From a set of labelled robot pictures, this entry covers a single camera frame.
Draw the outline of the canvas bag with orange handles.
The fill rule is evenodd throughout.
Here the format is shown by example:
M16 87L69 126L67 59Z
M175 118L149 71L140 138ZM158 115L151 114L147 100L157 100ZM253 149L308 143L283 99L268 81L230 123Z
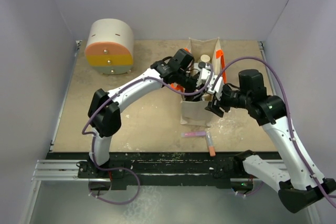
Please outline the canvas bag with orange handles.
M217 75L225 67L224 52L218 38L210 40L190 39L185 50L189 51L195 59L194 63L201 62L200 57L203 54L209 55L214 69L214 74ZM195 71L191 67L191 76L198 77L200 71ZM181 101L181 124L210 126L212 113L205 110L209 101L202 101L202 95L199 97L182 96Z

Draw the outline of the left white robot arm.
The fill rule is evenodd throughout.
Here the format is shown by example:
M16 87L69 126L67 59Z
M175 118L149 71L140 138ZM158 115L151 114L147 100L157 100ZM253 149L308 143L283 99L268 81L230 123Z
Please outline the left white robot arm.
M205 94L219 99L224 83L224 66L216 68L211 63L200 62L194 67L195 58L186 49L165 57L130 82L109 90L97 90L88 111L89 120L82 130L83 135L92 135L89 159L90 173L96 178L108 172L109 148L113 135L121 128L121 114L143 96L163 87L190 100Z

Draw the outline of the cream bottle with round cap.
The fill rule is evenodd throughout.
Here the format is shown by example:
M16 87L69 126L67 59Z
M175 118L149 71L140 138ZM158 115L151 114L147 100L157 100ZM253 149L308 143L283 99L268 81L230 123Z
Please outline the cream bottle with round cap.
M213 99L213 95L205 93L202 95L202 101L211 101Z

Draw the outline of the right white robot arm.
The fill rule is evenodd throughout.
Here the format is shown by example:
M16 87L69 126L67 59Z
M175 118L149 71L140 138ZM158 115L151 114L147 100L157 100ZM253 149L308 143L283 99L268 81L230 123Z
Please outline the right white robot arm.
M230 108L246 109L270 137L287 170L283 172L247 150L235 156L234 173L238 177L249 174L261 179L278 193L291 213L334 192L335 180L326 178L313 163L288 118L284 101L267 94L263 75L256 69L247 69L240 71L238 78L237 90L224 85L220 107L226 112Z

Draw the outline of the white bottle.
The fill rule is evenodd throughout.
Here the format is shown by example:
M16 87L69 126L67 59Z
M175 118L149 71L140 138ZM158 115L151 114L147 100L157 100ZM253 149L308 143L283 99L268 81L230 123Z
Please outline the white bottle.
M211 67L208 63L205 63L205 62L198 62L198 63L194 63L194 67L193 69L195 71L202 71L202 69L207 69L207 70L210 70Z

